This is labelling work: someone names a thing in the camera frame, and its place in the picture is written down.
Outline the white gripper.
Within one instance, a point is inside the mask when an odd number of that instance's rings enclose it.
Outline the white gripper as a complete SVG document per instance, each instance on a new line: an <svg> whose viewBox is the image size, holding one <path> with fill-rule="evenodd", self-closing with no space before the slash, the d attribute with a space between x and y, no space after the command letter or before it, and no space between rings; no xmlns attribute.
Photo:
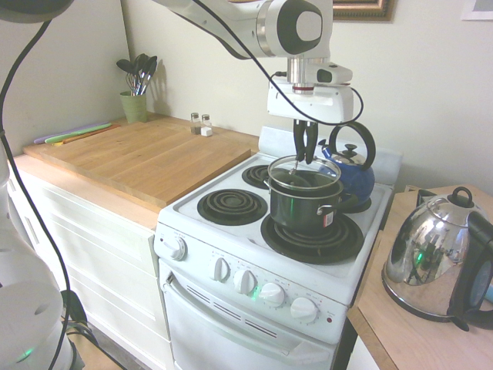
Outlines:
<svg viewBox="0 0 493 370"><path fill-rule="evenodd" d="M312 93L295 93L286 79L274 79L286 99L269 83L267 111L270 115L295 119L293 121L293 138L296 148L296 160L311 163L317 146L318 124L315 120L325 123L343 123L354 116L354 96L348 86L315 86Z"/></svg>

